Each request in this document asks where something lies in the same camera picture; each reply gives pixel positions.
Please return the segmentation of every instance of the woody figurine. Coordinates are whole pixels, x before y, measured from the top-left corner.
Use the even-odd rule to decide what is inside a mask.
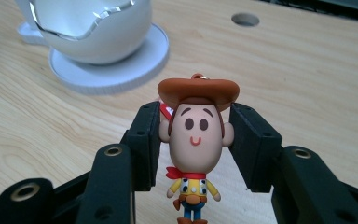
[[[159,126],[159,137],[169,143],[172,163],[167,177],[176,179],[167,191],[167,197],[180,190],[173,205],[185,209],[178,224],[206,224],[201,219],[201,208],[207,202],[207,191],[216,201],[221,196],[206,175],[218,163],[222,147],[234,140],[234,129],[223,123],[220,112],[229,108],[240,92],[239,86],[224,79],[209,79],[195,74],[191,79],[170,78],[158,85],[161,100],[173,114]]]

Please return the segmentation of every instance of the wood grain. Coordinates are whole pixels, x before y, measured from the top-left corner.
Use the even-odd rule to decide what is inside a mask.
[[[0,193],[24,178],[57,187],[87,172],[95,152],[117,143],[138,108],[157,99],[162,79],[196,72],[236,81],[238,102],[265,117],[284,146],[314,150],[358,188],[357,21],[245,0],[154,0],[153,9],[171,43],[163,71],[133,91],[89,96],[58,81],[48,48],[23,43],[20,11],[0,0]],[[260,23],[235,24],[231,16],[240,12]],[[157,186],[136,194],[138,223],[175,223],[182,215],[165,197],[170,164],[163,144]],[[203,209],[210,223],[276,222],[270,195],[246,190],[228,150],[209,178],[222,194]]]

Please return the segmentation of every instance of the smile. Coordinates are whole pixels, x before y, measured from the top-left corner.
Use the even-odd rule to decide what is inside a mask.
[[[190,143],[191,143],[191,145],[193,145],[195,147],[198,146],[201,143],[201,137],[199,137],[199,140],[197,142],[194,142],[193,136],[191,136],[190,137]]]

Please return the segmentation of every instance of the figurine head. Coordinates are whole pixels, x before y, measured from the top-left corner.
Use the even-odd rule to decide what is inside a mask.
[[[223,123],[220,112],[235,101],[239,90],[232,81],[201,74],[158,85],[161,99],[174,108],[170,121],[161,122],[159,136],[170,144],[172,162],[180,171],[207,174],[216,166],[222,147],[234,139],[232,125]]]

